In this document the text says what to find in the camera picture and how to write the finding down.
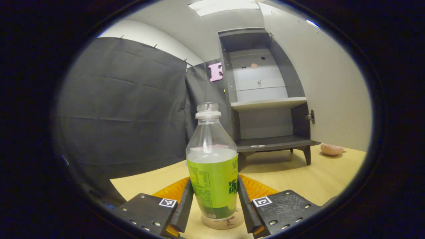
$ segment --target ceiling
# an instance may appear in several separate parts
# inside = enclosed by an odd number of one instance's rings
[[[174,37],[204,61],[220,58],[217,32],[264,27],[260,9],[238,9],[199,16],[187,5],[196,0],[162,0],[126,19],[155,27]]]

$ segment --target pink sponge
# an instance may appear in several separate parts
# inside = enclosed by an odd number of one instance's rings
[[[328,145],[321,143],[320,149],[322,152],[326,155],[330,156],[337,156],[338,154],[342,153],[344,150],[344,147],[336,146],[336,145]]]

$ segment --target cabinet shelf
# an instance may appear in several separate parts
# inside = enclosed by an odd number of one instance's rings
[[[302,147],[307,145],[314,145],[315,142],[307,137],[301,137],[296,135],[287,135],[279,137],[269,138],[257,138],[257,139],[241,139],[236,145],[238,152],[261,152],[261,151],[273,151],[273,150],[284,150],[289,148]],[[263,147],[252,147],[253,145],[264,145]]]
[[[231,107],[238,111],[250,111],[265,108],[293,108],[307,102],[305,97],[289,97],[272,100],[255,100],[231,103]]]

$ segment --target door hinge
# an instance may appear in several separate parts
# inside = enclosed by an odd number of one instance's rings
[[[310,111],[310,114],[309,115],[307,115],[306,116],[306,120],[311,120],[312,121],[312,124],[315,124],[315,111],[314,110],[311,110]]]

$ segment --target pink letter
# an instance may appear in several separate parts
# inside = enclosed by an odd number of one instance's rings
[[[223,69],[221,68],[221,62],[209,65],[208,68],[211,69],[210,82],[221,80],[223,78]]]

